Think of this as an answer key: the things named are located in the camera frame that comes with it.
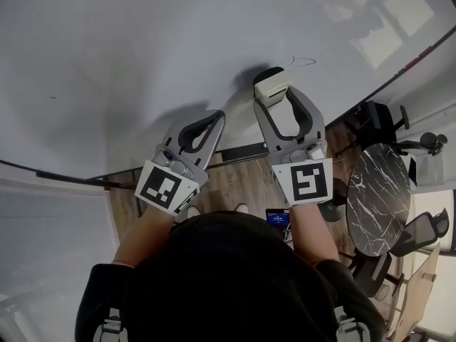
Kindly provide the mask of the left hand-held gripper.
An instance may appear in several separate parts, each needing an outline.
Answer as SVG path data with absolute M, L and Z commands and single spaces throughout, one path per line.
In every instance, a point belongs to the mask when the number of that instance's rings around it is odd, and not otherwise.
M 135 196 L 172 216 L 179 215 L 200 193 L 206 168 L 225 125 L 218 110 L 191 112 L 178 118 L 165 134 L 155 156 L 143 166 Z

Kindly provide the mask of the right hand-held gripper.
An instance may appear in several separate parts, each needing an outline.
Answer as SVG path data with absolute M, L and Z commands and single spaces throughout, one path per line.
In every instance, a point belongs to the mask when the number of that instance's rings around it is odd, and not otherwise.
M 299 126 L 296 137 L 280 133 L 259 99 L 255 98 L 253 104 L 264 142 L 271 152 L 267 162 L 272 176 L 287 207 L 329 201 L 333 198 L 333 160 L 326 156 L 323 115 L 304 93 L 291 85 L 286 99 Z

